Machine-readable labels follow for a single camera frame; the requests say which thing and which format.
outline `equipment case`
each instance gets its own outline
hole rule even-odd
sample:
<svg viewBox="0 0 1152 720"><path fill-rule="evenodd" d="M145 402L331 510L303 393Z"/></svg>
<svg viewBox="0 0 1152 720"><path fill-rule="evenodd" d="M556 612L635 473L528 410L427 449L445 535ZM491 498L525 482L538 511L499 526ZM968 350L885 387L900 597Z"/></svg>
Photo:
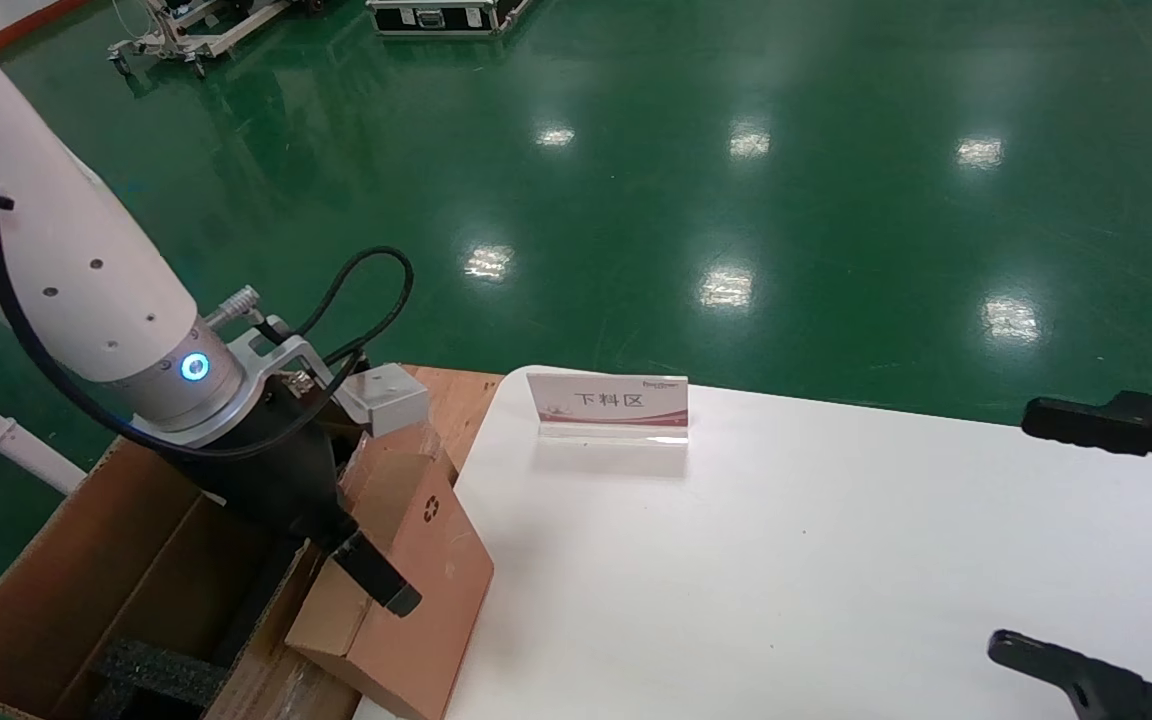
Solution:
<svg viewBox="0 0 1152 720"><path fill-rule="evenodd" d="M515 26L532 0L367 0L380 35L490 37Z"/></svg>

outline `green epoxy floor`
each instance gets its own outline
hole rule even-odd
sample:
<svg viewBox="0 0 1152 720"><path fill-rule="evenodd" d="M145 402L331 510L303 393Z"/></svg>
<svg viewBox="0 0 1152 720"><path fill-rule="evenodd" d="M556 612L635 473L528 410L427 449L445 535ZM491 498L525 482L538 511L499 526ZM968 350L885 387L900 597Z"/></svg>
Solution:
<svg viewBox="0 0 1152 720"><path fill-rule="evenodd" d="M1152 1L538 0L503 45L364 13L129 88L97 1L3 65L204 305L300 319L357 247L410 252L380 361L993 423L1152 392ZM396 289L376 264L314 340ZM0 410L108 442L1 328ZM0 460L0 571L55 501Z"/></svg>

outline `metal cylinder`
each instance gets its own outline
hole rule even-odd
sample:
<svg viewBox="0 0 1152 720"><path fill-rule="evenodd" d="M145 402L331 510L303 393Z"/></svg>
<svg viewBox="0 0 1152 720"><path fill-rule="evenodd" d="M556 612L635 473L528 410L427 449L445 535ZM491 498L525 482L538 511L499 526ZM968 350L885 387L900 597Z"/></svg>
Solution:
<svg viewBox="0 0 1152 720"><path fill-rule="evenodd" d="M119 393L135 414L156 429L190 429L228 404L244 370L206 320L194 326L154 365L105 387Z"/></svg>

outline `white pipe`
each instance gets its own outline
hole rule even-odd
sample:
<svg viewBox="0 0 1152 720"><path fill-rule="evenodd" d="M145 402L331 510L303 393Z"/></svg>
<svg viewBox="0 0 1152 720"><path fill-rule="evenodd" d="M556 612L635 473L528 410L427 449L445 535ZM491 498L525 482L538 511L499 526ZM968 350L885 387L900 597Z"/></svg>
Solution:
<svg viewBox="0 0 1152 720"><path fill-rule="evenodd" d="M88 473L21 427L13 418L0 415L0 452L15 464L37 475L38 479L66 495L74 492Z"/></svg>

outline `cardboard box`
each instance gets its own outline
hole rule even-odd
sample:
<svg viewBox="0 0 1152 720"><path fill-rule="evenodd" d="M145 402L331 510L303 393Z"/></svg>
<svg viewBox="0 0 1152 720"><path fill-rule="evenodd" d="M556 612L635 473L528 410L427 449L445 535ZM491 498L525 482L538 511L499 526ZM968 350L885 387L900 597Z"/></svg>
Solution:
<svg viewBox="0 0 1152 720"><path fill-rule="evenodd" d="M326 562L287 644L394 715L440 720L492 582L492 559L452 491L456 471L445 454L361 455L365 461L343 478L353 516L420 591L420 606L399 619Z"/></svg>
<svg viewBox="0 0 1152 720"><path fill-rule="evenodd" d="M0 715L79 720L111 638L207 659L274 538L150 450L114 442L0 579ZM319 553L285 570L206 720L348 720L358 694L282 643Z"/></svg>

